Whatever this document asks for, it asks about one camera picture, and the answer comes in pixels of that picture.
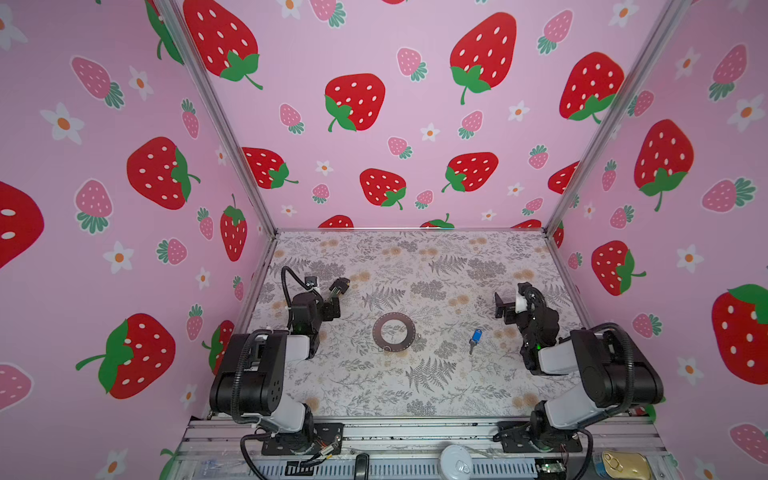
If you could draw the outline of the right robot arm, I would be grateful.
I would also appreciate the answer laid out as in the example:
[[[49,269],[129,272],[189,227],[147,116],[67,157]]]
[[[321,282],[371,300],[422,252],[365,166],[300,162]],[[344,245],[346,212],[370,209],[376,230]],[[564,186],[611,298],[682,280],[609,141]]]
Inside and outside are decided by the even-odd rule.
[[[567,447],[590,425],[662,401],[661,377],[619,325],[604,323],[561,337],[559,313],[529,282],[517,285],[513,301],[495,294],[494,302],[495,316],[520,332],[520,355],[529,373],[579,377],[559,397],[539,402],[528,420],[498,424],[493,440],[506,451]]]

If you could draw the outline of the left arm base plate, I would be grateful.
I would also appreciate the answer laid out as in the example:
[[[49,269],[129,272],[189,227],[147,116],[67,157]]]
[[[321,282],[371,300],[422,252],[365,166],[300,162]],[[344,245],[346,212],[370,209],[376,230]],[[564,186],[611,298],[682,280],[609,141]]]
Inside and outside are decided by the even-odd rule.
[[[321,422],[295,433],[278,433],[262,443],[262,456],[339,454],[345,425]]]

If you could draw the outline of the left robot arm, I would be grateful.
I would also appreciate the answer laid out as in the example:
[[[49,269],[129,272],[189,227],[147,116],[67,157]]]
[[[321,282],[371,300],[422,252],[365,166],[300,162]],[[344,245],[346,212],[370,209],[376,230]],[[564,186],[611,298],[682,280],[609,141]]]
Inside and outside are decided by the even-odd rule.
[[[311,438],[311,408],[284,392],[286,366],[316,355],[322,325],[341,316],[340,294],[338,288],[329,298],[315,290],[300,293],[291,301],[286,330],[235,334],[210,389],[211,411],[239,424],[257,424],[275,436]]]

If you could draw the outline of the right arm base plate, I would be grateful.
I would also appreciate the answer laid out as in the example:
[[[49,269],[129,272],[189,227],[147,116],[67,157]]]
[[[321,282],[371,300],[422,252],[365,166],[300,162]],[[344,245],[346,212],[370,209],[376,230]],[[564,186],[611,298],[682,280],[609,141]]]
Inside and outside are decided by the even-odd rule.
[[[579,453],[583,446],[576,431],[534,426],[529,421],[501,421],[492,441],[505,453]]]

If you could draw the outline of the blue-capped key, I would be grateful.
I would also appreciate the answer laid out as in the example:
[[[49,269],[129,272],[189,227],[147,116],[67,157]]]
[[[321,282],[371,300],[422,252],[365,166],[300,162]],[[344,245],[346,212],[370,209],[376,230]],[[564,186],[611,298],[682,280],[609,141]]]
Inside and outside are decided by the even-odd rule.
[[[473,354],[473,351],[474,351],[475,347],[478,345],[478,343],[480,342],[481,338],[482,338],[482,331],[480,329],[476,329],[473,332],[473,334],[472,334],[472,336],[471,336],[471,338],[469,340],[469,345],[470,345],[470,347],[469,347],[469,354],[470,355]]]

